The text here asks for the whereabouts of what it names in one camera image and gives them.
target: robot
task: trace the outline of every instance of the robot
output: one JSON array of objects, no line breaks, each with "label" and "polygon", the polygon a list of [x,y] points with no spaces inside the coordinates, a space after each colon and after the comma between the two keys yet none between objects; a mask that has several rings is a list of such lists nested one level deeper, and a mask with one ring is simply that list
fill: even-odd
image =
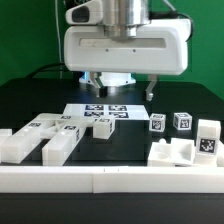
[{"label": "robot", "polygon": [[183,14],[168,1],[164,0],[171,11],[166,13],[149,11],[147,0],[81,2],[66,12],[71,27],[64,42],[68,69],[85,71],[81,86],[93,87],[99,97],[105,87],[115,93],[134,85],[133,73],[149,74],[152,82],[146,99],[150,101],[157,75],[180,75],[186,70],[193,22],[180,18]]}]

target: black tabletop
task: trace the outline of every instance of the black tabletop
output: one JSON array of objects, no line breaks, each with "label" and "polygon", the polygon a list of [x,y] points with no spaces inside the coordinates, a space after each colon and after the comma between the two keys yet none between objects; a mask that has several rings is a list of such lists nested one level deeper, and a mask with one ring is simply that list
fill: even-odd
[{"label": "black tabletop", "polygon": [[[146,87],[137,83],[135,90],[96,98],[72,80],[11,80],[0,87],[0,128],[15,132],[40,113],[63,113],[67,103],[144,105],[149,115],[166,114],[164,133],[149,132],[148,121],[117,121],[109,141],[93,140],[87,131],[65,163],[144,166],[152,141],[195,139],[198,119],[224,120],[224,102],[202,85],[159,82],[152,102],[143,99]],[[191,131],[173,127],[174,112],[193,116]],[[39,156],[31,154],[21,165],[41,165],[36,150]],[[223,194],[0,194],[1,223],[221,223],[223,207]]]}]

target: cube with marker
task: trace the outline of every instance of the cube with marker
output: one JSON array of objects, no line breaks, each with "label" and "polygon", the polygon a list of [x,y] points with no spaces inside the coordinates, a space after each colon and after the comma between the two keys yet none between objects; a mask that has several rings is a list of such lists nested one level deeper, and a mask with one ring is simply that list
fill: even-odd
[{"label": "cube with marker", "polygon": [[165,114],[151,114],[149,118],[149,130],[154,132],[164,132],[165,123]]},{"label": "cube with marker", "polygon": [[101,116],[93,124],[93,138],[109,139],[115,130],[115,117],[113,115]]},{"label": "cube with marker", "polygon": [[216,165],[220,134],[220,121],[199,120],[194,161],[196,164]]},{"label": "cube with marker", "polygon": [[192,116],[188,113],[174,113],[173,126],[177,130],[191,130]]}]

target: green wall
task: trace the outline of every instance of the green wall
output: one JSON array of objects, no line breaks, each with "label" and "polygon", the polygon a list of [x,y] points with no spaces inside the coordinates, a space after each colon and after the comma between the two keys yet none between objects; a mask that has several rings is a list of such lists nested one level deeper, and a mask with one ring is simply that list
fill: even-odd
[{"label": "green wall", "polygon": [[[189,42],[187,71],[178,77],[161,76],[160,80],[201,83],[224,99],[224,1],[170,1],[194,19],[196,29]],[[59,5],[63,37],[63,0]],[[153,9],[166,7],[154,0]],[[54,13],[54,0],[0,1],[0,84],[59,61]],[[143,75],[135,77],[145,80]]]}]

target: metal cylinder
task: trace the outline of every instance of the metal cylinder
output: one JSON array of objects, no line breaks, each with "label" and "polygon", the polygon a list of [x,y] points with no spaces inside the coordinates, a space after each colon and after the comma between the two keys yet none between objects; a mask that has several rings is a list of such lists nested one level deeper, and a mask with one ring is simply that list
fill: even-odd
[{"label": "metal cylinder", "polygon": [[148,23],[147,0],[103,0],[103,25],[109,37],[134,37]]}]

